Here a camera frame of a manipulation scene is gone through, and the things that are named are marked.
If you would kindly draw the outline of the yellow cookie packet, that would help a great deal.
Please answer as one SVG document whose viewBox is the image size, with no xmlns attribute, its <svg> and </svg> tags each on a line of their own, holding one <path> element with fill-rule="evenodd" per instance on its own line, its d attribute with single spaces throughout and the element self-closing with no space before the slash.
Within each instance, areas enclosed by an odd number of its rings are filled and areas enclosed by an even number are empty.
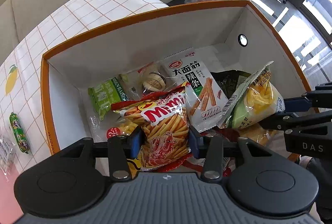
<svg viewBox="0 0 332 224">
<path fill-rule="evenodd" d="M 106 138 L 119 137 L 125 138 L 132 134 L 138 125 L 132 121 L 122 120 L 106 131 Z"/>
</svg>

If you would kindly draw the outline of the clear bag white balls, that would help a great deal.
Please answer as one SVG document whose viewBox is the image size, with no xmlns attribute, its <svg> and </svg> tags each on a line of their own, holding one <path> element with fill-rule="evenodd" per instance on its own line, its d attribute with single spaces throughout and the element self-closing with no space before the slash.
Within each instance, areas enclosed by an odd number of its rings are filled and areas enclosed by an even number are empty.
<svg viewBox="0 0 332 224">
<path fill-rule="evenodd" d="M 15 143 L 10 137 L 9 132 L 1 127 L 0 135 L 0 158 L 1 158 L 1 171 L 7 176 L 11 172 L 15 155 Z"/>
</svg>

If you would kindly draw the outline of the green sausage stick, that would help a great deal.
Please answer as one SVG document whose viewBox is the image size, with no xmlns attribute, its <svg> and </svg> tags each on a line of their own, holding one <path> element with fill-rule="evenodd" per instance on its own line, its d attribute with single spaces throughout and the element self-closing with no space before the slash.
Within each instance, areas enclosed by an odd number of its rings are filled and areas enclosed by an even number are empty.
<svg viewBox="0 0 332 224">
<path fill-rule="evenodd" d="M 16 143 L 18 145 L 18 148 L 20 149 L 20 151 L 22 153 L 28 154 L 30 147 L 29 147 L 28 140 L 27 140 L 24 130 L 20 124 L 17 114 L 15 114 L 14 112 L 11 112 L 11 114 L 9 116 L 9 121 L 10 121 L 10 126 L 13 131 L 13 135 L 14 135 Z"/>
</svg>

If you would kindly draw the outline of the black snack packet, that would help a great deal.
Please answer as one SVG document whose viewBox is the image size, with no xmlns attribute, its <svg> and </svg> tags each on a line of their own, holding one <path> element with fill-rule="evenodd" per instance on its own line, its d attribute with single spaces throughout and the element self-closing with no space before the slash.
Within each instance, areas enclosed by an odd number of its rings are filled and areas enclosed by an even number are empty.
<svg viewBox="0 0 332 224">
<path fill-rule="evenodd" d="M 220 86 L 227 98 L 230 98 L 238 86 L 242 84 L 250 73 L 242 70 L 225 70 L 220 72 L 211 72 L 212 77 Z"/>
</svg>

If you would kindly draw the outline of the green raisin snack bag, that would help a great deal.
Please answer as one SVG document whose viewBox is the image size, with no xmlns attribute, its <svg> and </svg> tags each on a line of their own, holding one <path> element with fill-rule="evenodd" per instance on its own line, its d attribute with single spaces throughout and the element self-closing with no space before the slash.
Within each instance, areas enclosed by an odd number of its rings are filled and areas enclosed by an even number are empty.
<svg viewBox="0 0 332 224">
<path fill-rule="evenodd" d="M 125 75 L 119 74 L 87 89 L 100 121 L 104 120 L 112 104 L 134 99 L 135 93 L 126 81 Z"/>
</svg>

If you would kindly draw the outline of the white spicy strip packet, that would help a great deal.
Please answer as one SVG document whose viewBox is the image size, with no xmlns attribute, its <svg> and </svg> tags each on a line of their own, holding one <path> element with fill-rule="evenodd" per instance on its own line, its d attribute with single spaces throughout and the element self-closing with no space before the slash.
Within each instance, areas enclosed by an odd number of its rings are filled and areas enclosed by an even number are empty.
<svg viewBox="0 0 332 224">
<path fill-rule="evenodd" d="M 186 109 L 190 124 L 204 132 L 215 127 L 223 115 L 228 98 L 212 77 L 201 57 L 187 49 L 161 61 L 168 76 L 186 87 Z"/>
</svg>

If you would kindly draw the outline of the orange white storage box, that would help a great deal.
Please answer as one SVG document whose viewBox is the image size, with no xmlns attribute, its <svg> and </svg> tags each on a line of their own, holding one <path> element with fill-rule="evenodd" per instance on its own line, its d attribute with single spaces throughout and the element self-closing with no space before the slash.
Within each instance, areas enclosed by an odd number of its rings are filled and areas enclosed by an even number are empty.
<svg viewBox="0 0 332 224">
<path fill-rule="evenodd" d="M 271 82 L 285 98 L 311 90 L 286 43 L 249 1 L 144 12 L 84 32 L 42 56 L 41 100 L 50 152 L 91 136 L 83 101 L 88 87 L 190 47 L 210 71 L 254 73 L 271 63 Z"/>
</svg>

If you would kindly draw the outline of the red Mimi fries bag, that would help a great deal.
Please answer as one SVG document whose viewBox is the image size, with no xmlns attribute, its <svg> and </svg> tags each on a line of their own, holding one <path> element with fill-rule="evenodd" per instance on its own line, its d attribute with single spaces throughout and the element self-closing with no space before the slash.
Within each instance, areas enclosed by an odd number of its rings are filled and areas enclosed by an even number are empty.
<svg viewBox="0 0 332 224">
<path fill-rule="evenodd" d="M 161 168 L 189 153 L 186 88 L 184 82 L 169 91 L 153 92 L 140 100 L 111 105 L 115 113 L 142 128 L 145 142 L 138 159 L 144 171 Z"/>
</svg>

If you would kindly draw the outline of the pink white patterned tablecloth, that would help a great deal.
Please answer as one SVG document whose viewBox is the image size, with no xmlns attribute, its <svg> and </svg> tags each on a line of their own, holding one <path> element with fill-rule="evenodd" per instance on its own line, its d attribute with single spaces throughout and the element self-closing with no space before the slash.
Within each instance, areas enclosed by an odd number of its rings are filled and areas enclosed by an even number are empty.
<svg viewBox="0 0 332 224">
<path fill-rule="evenodd" d="M 166 7 L 160 0 L 69 0 L 41 21 L 1 65 L 1 134 L 14 140 L 9 115 L 16 113 L 28 138 L 29 153 L 13 150 L 8 172 L 1 172 L 1 223 L 14 223 L 22 211 L 13 183 L 26 169 L 50 156 L 40 97 L 42 55 L 87 30 L 122 17 Z"/>
</svg>

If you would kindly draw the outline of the white blue chips bag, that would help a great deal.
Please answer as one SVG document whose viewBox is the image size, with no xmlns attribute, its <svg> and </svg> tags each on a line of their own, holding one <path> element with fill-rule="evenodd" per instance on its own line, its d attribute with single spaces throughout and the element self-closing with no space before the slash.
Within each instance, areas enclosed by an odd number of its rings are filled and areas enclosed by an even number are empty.
<svg viewBox="0 0 332 224">
<path fill-rule="evenodd" d="M 238 86 L 222 109 L 220 129 L 244 129 L 285 111 L 282 95 L 270 82 L 270 61 Z"/>
</svg>

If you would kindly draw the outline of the clear pastry snack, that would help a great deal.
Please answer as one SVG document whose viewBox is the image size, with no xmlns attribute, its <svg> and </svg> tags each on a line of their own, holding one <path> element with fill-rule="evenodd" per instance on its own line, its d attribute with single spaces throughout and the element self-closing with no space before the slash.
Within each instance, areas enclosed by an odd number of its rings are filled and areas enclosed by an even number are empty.
<svg viewBox="0 0 332 224">
<path fill-rule="evenodd" d="M 144 95 L 161 92 L 166 89 L 165 76 L 160 72 L 159 65 L 156 63 L 149 63 L 138 71 L 139 79 L 138 82 L 142 87 L 142 93 Z"/>
</svg>

